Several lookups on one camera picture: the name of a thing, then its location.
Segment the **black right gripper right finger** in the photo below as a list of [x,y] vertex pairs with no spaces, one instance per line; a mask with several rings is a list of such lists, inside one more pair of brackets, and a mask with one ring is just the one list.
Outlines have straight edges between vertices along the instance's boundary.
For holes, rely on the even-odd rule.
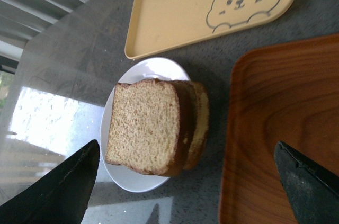
[[338,176],[279,141],[274,161],[297,223],[338,223]]

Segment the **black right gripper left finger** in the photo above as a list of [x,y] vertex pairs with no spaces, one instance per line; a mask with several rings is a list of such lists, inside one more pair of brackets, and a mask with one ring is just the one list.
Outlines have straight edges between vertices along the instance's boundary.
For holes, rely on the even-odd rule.
[[97,140],[1,205],[1,223],[81,223],[100,161]]

